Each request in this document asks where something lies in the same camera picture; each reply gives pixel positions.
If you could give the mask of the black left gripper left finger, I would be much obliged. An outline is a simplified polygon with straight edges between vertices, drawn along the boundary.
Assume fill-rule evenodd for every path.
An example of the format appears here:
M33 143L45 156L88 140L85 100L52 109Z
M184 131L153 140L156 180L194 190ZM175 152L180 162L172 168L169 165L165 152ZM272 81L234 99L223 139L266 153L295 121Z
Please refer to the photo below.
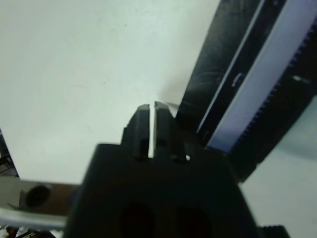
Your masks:
M134 159L148 159L150 143L150 105L140 105L123 130L121 144Z

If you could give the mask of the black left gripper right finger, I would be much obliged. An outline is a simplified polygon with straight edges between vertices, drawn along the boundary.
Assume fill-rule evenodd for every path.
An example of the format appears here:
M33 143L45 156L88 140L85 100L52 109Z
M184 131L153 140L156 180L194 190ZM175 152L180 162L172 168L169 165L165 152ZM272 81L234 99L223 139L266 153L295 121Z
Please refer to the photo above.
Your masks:
M181 130L169 107L155 102L154 159L157 161L185 162L186 152Z

